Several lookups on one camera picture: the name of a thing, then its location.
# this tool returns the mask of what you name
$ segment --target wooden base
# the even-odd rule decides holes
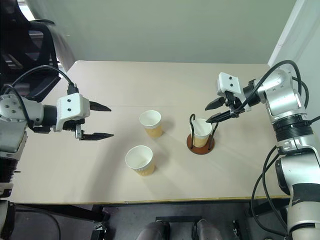
[[[206,142],[206,144],[203,147],[195,147],[195,146],[193,146],[192,148],[190,148],[190,146],[191,146],[191,134],[189,134],[189,136],[186,139],[186,145],[187,145],[188,149],[191,152],[193,152],[194,154],[199,154],[199,155],[208,154],[215,147],[215,139],[212,139],[212,147],[210,148],[210,150],[208,150],[210,137],[211,137],[211,135],[209,136],[208,141]]]

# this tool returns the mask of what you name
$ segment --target floor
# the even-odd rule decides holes
[[[202,216],[212,222],[221,232],[224,240],[239,239],[233,233],[233,220],[239,220],[244,240],[282,240],[259,228],[244,212],[247,203],[197,203],[197,204],[145,204],[105,208],[111,215],[109,227],[113,240],[135,240],[144,225],[160,216]],[[96,223],[55,216],[61,228],[62,240],[90,240]],[[281,231],[276,217],[272,214],[260,216],[266,227]],[[191,240],[192,223],[171,223],[171,240]],[[48,216],[32,212],[17,212],[15,229],[11,240],[57,240],[58,230]]]

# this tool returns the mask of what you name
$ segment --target person's foot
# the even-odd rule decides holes
[[[170,238],[170,224],[166,221],[157,220],[156,222],[161,222],[164,225],[163,229],[163,240],[169,240]]]
[[[202,219],[192,227],[192,240],[222,240],[220,231],[210,222]]]
[[[198,240],[198,230],[197,230],[197,222],[194,222],[191,229],[191,239]]]

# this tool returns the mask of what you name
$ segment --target paper cup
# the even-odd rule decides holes
[[[125,163],[132,170],[141,176],[147,176],[154,172],[155,163],[152,159],[152,150],[144,145],[131,148],[126,156]]]
[[[212,125],[207,123],[203,118],[196,118],[191,122],[194,128],[193,146],[196,148],[202,148],[204,145],[206,145],[209,135],[212,132]]]
[[[139,117],[146,133],[152,137],[160,137],[163,133],[161,127],[161,114],[155,110],[149,110],[141,113]]]

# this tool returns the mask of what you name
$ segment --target black cable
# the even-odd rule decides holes
[[[42,66],[36,66],[28,71],[26,71],[24,74],[22,74],[20,77],[18,77],[13,83],[12,86],[14,87],[16,84],[20,83],[26,76],[39,72],[41,70],[44,69],[50,69],[50,70],[54,70],[57,71],[58,73],[60,73],[62,76],[64,76],[64,78],[68,81],[69,85],[74,85],[74,83],[71,81],[71,79],[63,72],[61,71],[59,68],[55,68],[54,66],[48,66],[48,65],[42,65]]]
[[[316,122],[316,121],[318,121],[318,120],[320,120],[320,116],[315,117],[315,118],[312,119],[310,122],[311,122],[311,123],[314,123],[314,122]]]
[[[298,81],[298,79],[296,77],[292,77],[293,80]],[[308,107],[308,103],[309,103],[309,89],[307,87],[307,85],[301,81],[302,87],[304,89],[305,92],[305,100],[304,100],[304,107],[307,108]]]
[[[271,151],[269,152],[269,154],[267,155],[266,157],[266,161],[268,162],[269,159],[270,159],[270,156],[272,155],[272,153],[277,149],[276,146],[274,146]],[[268,169],[272,166],[272,164],[274,164],[274,162],[278,159],[278,154],[272,159],[272,161],[268,164],[268,166],[265,168],[265,171],[268,171]],[[267,231],[267,232],[270,232],[270,233],[273,233],[273,234],[276,234],[276,235],[279,235],[279,236],[283,236],[285,237],[287,234],[283,233],[283,232],[280,232],[280,231],[276,231],[276,230],[273,230],[273,229],[270,229],[270,228],[267,228],[265,227],[257,218],[256,216],[256,213],[255,213],[255,210],[254,210],[254,200],[255,200],[255,194],[256,194],[256,190],[257,190],[257,187],[258,187],[258,184],[260,182],[262,178],[262,173],[260,174],[260,176],[258,177],[258,179],[256,180],[255,182],[255,185],[253,187],[253,191],[252,191],[252,196],[251,196],[251,201],[250,201],[250,208],[251,208],[251,212],[252,212],[252,216],[253,216],[253,219],[255,220],[255,222],[259,225],[260,228],[262,228],[263,230]]]
[[[279,222],[281,223],[281,225],[283,226],[283,228],[287,231],[288,230],[288,226],[287,224],[285,223],[285,221],[282,219],[282,217],[279,215],[279,213],[277,212],[277,209],[274,205],[274,203],[271,201],[271,198],[270,198],[270,195],[269,195],[269,192],[268,192],[268,189],[267,189],[267,185],[266,185],[266,167],[267,167],[267,164],[268,164],[268,160],[269,159],[266,159],[264,164],[263,164],[263,168],[262,168],[262,184],[263,184],[263,189],[264,189],[264,193],[265,193],[265,196],[266,196],[266,199],[268,200],[276,218],[279,220]]]
[[[61,240],[61,229],[60,229],[60,225],[59,222],[57,221],[57,219],[52,216],[51,214],[44,212],[44,211],[37,211],[37,210],[33,210],[33,209],[17,209],[16,212],[21,212],[21,213],[35,213],[35,214],[44,214],[46,216],[48,216],[49,218],[51,218],[55,225],[56,228],[58,229],[58,239]]]
[[[269,75],[276,70],[278,67],[285,65],[285,64],[290,64],[293,66],[293,69],[295,71],[296,74],[296,78],[297,78],[297,82],[298,82],[298,92],[301,95],[302,92],[302,81],[301,81],[301,75],[300,75],[300,71],[299,68],[297,66],[297,64],[292,61],[292,60],[284,60],[284,61],[280,61],[278,62],[276,65],[274,65],[273,67],[271,67],[264,75],[263,77],[260,79],[260,81],[257,83],[257,85],[254,87],[254,89],[252,90],[252,92],[250,93],[250,95],[244,100],[243,103],[241,103],[241,105],[234,109],[233,107],[230,106],[231,110],[235,113],[240,112],[250,101],[251,99],[255,96],[256,92],[258,91],[258,89],[261,87],[261,85],[264,83],[264,81],[269,77]]]
[[[23,115],[24,115],[24,118],[28,124],[28,127],[34,131],[34,121],[31,120],[29,118],[29,115],[28,115],[28,112],[27,112],[27,109],[26,109],[26,105],[24,103],[24,101],[22,100],[20,94],[18,93],[18,91],[11,85],[9,84],[5,84],[3,86],[3,88],[1,89],[1,92],[0,92],[0,95],[4,94],[6,92],[6,90],[9,89],[9,91],[13,92],[14,95],[16,96],[16,98],[18,99],[20,105],[21,105],[21,108],[22,108],[22,112],[23,112]]]

